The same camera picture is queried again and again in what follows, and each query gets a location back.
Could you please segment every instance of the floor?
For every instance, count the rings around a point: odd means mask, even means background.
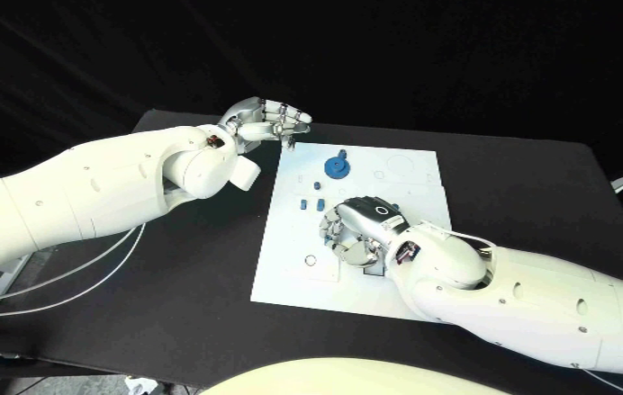
[[[0,382],[0,395],[17,395],[35,382],[39,377],[14,379]],[[169,392],[173,395],[195,395],[196,388],[175,385]],[[49,377],[23,395],[125,395],[128,389],[123,375],[91,375],[81,377]]]

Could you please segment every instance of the blue object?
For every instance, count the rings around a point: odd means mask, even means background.
[[[350,165],[346,161],[346,151],[342,149],[337,157],[324,162],[324,173],[330,179],[342,179],[350,173]]]

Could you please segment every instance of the white cable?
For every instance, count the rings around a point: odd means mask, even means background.
[[[613,388],[619,389],[623,392],[623,388],[616,386],[609,380],[604,380],[597,374],[591,373],[588,370],[581,370],[584,373],[588,373],[597,380],[601,380],[606,384],[609,384]]]
[[[117,264],[117,267],[110,271],[108,275],[98,281],[98,283],[95,283],[87,290],[84,290],[82,292],[79,292],[75,296],[71,296],[69,299],[66,299],[65,301],[56,302],[52,305],[46,305],[42,308],[33,308],[32,310],[3,312],[3,313],[0,313],[0,317],[16,316],[17,314],[27,314],[29,312],[49,310],[50,308],[55,308],[58,305],[62,305],[62,304],[68,303],[74,299],[78,299],[81,296],[84,296],[85,294],[88,294],[112,277],[114,273],[118,271],[120,267],[124,265],[125,260],[130,258],[130,255],[133,255],[133,251],[134,251],[134,248],[137,247],[138,240],[140,240],[140,237],[143,236],[143,230],[144,229],[146,229],[146,225],[143,224],[143,226],[140,227],[138,236],[136,237],[134,245],[130,248],[130,251],[128,251],[128,253],[127,253],[127,255],[125,255],[121,263]]]
[[[82,271],[91,264],[94,264],[97,262],[97,260],[100,260],[101,258],[104,258],[111,251],[117,248],[117,246],[120,246],[123,244],[123,242],[127,240],[128,236],[134,233],[134,230],[137,228],[133,228],[127,233],[125,236],[120,239],[120,241],[107,249],[107,251],[104,251],[104,253],[101,253],[91,261],[88,261],[84,265],[78,266],[75,269],[72,269],[69,272],[66,272],[63,275],[59,275],[58,277],[52,278],[50,280],[45,281],[43,283],[39,283],[36,285],[33,285],[32,287],[29,287],[27,289],[20,290],[19,292],[12,292],[7,294],[0,295],[0,300],[10,298],[12,296],[17,296],[19,294],[32,292],[33,290],[39,289],[40,287],[43,287],[45,285],[49,285],[50,283],[55,283],[58,280],[61,280],[62,278],[65,278],[66,276],[75,274],[78,271]]]
[[[460,238],[467,238],[467,239],[477,240],[477,241],[483,242],[483,244],[487,244],[492,248],[496,247],[496,244],[493,242],[490,242],[489,240],[486,240],[486,239],[482,239],[482,238],[477,238],[476,236],[464,235],[463,233],[457,233],[456,231],[447,230],[443,227],[438,227],[431,221],[421,220],[421,222],[424,224],[428,224],[428,226],[431,226],[438,231],[443,231],[449,235],[459,236]]]

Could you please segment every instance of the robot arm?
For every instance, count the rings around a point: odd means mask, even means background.
[[[74,240],[120,233],[234,183],[248,190],[260,167],[239,154],[261,140],[293,148],[312,118],[257,97],[218,125],[97,140],[0,179],[0,264]]]
[[[340,244],[350,230],[359,242]],[[551,256],[473,249],[427,221],[410,225],[379,198],[346,200],[320,236],[355,266],[385,263],[410,309],[461,326],[489,343],[571,368],[623,373],[623,282]]]

